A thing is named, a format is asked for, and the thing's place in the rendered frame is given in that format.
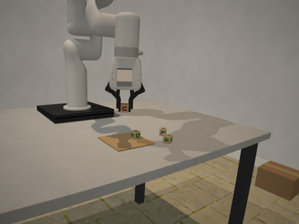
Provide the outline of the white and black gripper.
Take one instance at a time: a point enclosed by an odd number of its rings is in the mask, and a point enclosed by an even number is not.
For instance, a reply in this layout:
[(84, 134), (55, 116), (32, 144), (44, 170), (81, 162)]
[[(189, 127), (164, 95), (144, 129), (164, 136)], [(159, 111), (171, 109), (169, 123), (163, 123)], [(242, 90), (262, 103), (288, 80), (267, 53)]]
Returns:
[[(117, 86), (117, 68), (132, 69), (132, 87)], [(130, 98), (128, 100), (128, 111), (133, 109), (133, 100), (139, 94), (145, 92), (142, 84), (141, 60), (138, 57), (120, 57), (114, 56), (111, 60), (110, 79), (105, 90), (111, 93), (116, 99), (116, 109), (121, 111), (120, 90), (130, 90)], [(116, 92), (112, 89), (116, 89)], [(134, 92), (134, 90), (137, 90)]]

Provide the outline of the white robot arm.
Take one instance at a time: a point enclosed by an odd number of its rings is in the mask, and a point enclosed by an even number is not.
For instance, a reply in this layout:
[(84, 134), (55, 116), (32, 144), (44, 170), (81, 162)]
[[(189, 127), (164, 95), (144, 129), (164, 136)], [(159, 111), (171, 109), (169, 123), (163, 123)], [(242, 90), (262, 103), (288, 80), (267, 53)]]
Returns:
[[(138, 57), (140, 17), (136, 13), (117, 15), (101, 13), (113, 0), (67, 0), (67, 29), (71, 35), (90, 37), (90, 40), (69, 39), (63, 45), (66, 69), (67, 105), (63, 109), (81, 111), (87, 104), (87, 69), (83, 60), (101, 57), (103, 37), (115, 38), (114, 56)], [(117, 68), (117, 86), (132, 87), (132, 69)]]

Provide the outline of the wooden letter block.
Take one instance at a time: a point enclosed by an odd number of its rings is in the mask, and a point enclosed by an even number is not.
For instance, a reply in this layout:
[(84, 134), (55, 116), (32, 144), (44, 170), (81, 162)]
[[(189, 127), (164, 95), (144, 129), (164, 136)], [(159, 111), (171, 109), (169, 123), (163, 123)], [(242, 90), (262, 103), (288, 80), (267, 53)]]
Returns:
[(141, 132), (138, 130), (132, 130), (131, 131), (131, 138), (136, 140), (141, 138)]
[(170, 144), (172, 142), (172, 136), (173, 135), (165, 134), (163, 136), (163, 143)]
[(167, 128), (160, 128), (159, 129), (159, 135), (164, 136), (167, 133)]
[(128, 112), (128, 103), (121, 103), (121, 112)]

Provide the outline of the brown flat mat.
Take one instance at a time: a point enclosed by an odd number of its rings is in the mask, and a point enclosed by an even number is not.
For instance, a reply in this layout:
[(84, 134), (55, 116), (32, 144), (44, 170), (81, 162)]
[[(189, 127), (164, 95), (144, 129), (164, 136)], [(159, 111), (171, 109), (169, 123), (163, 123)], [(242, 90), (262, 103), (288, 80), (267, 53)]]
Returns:
[(98, 137), (101, 141), (112, 147), (118, 152), (140, 148), (144, 146), (155, 145), (154, 142), (141, 136), (140, 139), (132, 139), (131, 132), (121, 133), (109, 136)]

